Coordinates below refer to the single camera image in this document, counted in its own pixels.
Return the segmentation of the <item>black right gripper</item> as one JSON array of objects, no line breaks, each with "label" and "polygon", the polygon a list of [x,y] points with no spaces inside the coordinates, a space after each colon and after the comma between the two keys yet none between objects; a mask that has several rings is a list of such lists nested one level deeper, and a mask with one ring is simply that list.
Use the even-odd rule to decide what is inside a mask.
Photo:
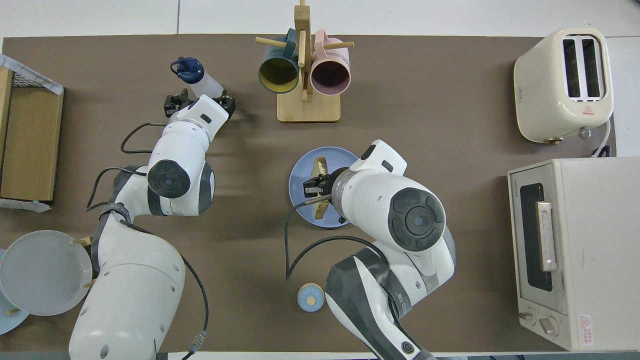
[{"label": "black right gripper", "polygon": [[316,198],[318,196],[327,196],[332,193],[334,183],[337,178],[337,171],[327,174],[318,174],[309,181],[303,183],[303,192],[305,198]]}]

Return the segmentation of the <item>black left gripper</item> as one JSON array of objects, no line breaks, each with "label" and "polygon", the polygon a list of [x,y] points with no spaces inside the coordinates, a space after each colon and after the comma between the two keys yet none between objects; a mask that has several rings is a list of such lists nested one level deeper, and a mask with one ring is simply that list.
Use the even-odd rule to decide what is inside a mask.
[{"label": "black left gripper", "polygon": [[[170,118],[184,107],[190,109],[198,100],[199,98],[195,98],[195,100],[189,98],[188,89],[183,89],[183,91],[176,95],[167,95],[164,101],[164,114],[167,118]],[[231,119],[236,111],[235,98],[230,96],[227,91],[222,91],[221,96],[217,98],[217,104],[227,112],[227,119]]]}]

